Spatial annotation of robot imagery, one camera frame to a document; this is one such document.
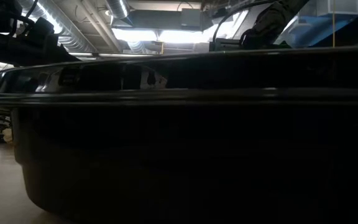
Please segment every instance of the equipment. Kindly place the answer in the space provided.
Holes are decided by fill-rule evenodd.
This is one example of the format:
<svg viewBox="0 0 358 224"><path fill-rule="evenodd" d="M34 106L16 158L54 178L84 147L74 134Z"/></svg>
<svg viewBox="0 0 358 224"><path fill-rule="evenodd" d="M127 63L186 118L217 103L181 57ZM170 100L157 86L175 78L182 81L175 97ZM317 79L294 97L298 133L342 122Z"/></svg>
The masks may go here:
<svg viewBox="0 0 358 224"><path fill-rule="evenodd" d="M31 201L80 223L358 222L358 48L16 68L0 110Z"/></svg>
<svg viewBox="0 0 358 224"><path fill-rule="evenodd" d="M230 12L227 16L223 18L221 23L224 20L234 13L248 8L250 6L255 6L258 4L267 4L272 1L255 1L252 4L244 5L239 9L236 9ZM289 25L288 23L299 13L299 11L308 3L308 0L281 0L274 1L266 10L262 11L254 26L245 31L239 42L235 40L226 40L226 39L215 39L216 34L214 35L213 41L209 45L209 51L220 51L220 50L255 50L255 49L277 49L277 48L290 48L285 42L278 42L273 44L277 37L282 34L284 28ZM358 2L353 2L353 7L358 9ZM331 14L321 15L322 18L332 17ZM316 17L308 17L311 21L316 20ZM336 46L349 46L349 45L358 45L358 13L354 18L348 19L346 21L346 25L343 25L343 21L341 22L341 27L336 31ZM305 45L304 47L332 47L333 46L333 27L329 28L328 33L321 34L316 42L313 42L313 45ZM318 27L314 27L309 30L308 35L304 36L306 39L305 42L310 43L310 39L313 39L313 34L319 31Z"/></svg>
<svg viewBox="0 0 358 224"><path fill-rule="evenodd" d="M0 34L0 62L25 66L79 61L64 46L58 46L58 35L54 34L51 23L44 18L34 22L28 18L29 14L22 16L21 12L16 0L0 0L0 32L9 33ZM26 26L21 34L16 34L17 21L23 21Z"/></svg>

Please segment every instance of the ceiling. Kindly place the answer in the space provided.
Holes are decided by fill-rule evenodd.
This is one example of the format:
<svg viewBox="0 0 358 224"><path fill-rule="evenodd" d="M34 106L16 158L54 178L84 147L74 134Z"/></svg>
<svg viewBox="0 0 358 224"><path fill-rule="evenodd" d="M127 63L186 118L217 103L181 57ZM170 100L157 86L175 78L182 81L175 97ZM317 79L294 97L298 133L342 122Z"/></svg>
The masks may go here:
<svg viewBox="0 0 358 224"><path fill-rule="evenodd" d="M77 6L76 2L72 0L53 0L55 4L73 21L74 25L82 32L82 34L91 42L93 46L98 50L98 52L112 52L109 45L103 40L99 35L98 31L93 27L88 18L86 18L84 12ZM105 23L110 26L110 17L106 15L107 7L105 0L89 0L91 4L99 11L99 15L104 19ZM192 0L189 2L191 6L195 9L199 9L201 5L205 5L205 0L201 2L200 0ZM180 1L128 1L129 5L133 9L137 10L162 10L162 11L180 11L181 9L190 9L191 6L187 3ZM169 53L188 53L196 49L194 45L186 45L185 48L181 48L181 45L175 46L170 44L169 48L165 50L166 54Z"/></svg>

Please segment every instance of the ventilation duct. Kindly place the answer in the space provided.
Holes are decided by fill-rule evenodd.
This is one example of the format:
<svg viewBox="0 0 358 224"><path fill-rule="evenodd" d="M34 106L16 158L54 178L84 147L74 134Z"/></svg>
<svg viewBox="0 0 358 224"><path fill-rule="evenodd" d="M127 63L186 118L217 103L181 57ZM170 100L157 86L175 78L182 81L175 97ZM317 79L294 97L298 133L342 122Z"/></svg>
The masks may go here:
<svg viewBox="0 0 358 224"><path fill-rule="evenodd" d="M17 0L26 14L34 3L34 0ZM78 30L72 21L52 0L39 0L31 17L36 19L43 17L55 26L55 32L59 32L59 43L63 44L69 52L97 52L96 48Z"/></svg>
<svg viewBox="0 0 358 224"><path fill-rule="evenodd" d="M107 7L115 19L123 19L130 13L129 5L126 0L106 0Z"/></svg>
<svg viewBox="0 0 358 224"><path fill-rule="evenodd" d="M134 54L147 54L147 49L142 41L128 41L128 46Z"/></svg>

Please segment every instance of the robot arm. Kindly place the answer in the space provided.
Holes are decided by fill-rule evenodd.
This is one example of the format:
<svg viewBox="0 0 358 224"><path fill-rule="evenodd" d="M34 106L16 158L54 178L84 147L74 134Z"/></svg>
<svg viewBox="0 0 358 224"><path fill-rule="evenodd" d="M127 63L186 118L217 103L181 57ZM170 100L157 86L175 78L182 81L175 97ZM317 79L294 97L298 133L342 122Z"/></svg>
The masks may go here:
<svg viewBox="0 0 358 224"><path fill-rule="evenodd" d="M285 26L309 0L281 0L261 12L253 28L245 31L240 43L245 49L262 49L272 45Z"/></svg>
<svg viewBox="0 0 358 224"><path fill-rule="evenodd" d="M29 66L79 61L58 45L58 34L54 34L49 21L41 17L33 22L21 14L17 0L0 0L0 33L9 33L0 34L0 62ZM28 25L22 34L14 37L18 20Z"/></svg>

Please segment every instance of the light fixture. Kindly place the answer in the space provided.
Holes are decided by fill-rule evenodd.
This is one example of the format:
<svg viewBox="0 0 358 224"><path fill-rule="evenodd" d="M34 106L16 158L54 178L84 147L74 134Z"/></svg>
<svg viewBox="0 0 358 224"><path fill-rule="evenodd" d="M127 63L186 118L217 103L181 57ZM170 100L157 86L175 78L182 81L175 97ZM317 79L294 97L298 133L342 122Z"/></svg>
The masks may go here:
<svg viewBox="0 0 358 224"><path fill-rule="evenodd" d="M225 37L231 39L240 28L242 22L248 14L248 10L238 12L233 15L233 20L224 22L218 31L218 37ZM163 30L161 35L157 38L154 30L127 30L127 29L113 29L117 39L125 40L126 42L135 41L162 41L173 44L196 44L201 42L209 42L218 25L201 31L188 30Z"/></svg>
<svg viewBox="0 0 358 224"><path fill-rule="evenodd" d="M76 52L72 52L72 53L69 53L69 54L74 56L74 57L90 57L90 56L92 56L92 53L76 53Z"/></svg>
<svg viewBox="0 0 358 224"><path fill-rule="evenodd" d="M78 59L82 60L82 61L87 61L87 60L96 60L97 58L95 57L77 57Z"/></svg>
<svg viewBox="0 0 358 224"><path fill-rule="evenodd" d="M157 35L153 30L125 30L125 29L113 29L114 35L119 40L125 40L126 42L135 41L156 41Z"/></svg>
<svg viewBox="0 0 358 224"><path fill-rule="evenodd" d="M146 54L99 54L100 57L149 57L152 55Z"/></svg>
<svg viewBox="0 0 358 224"><path fill-rule="evenodd" d="M175 44L200 43L203 40L203 33L201 31L165 30L158 40Z"/></svg>

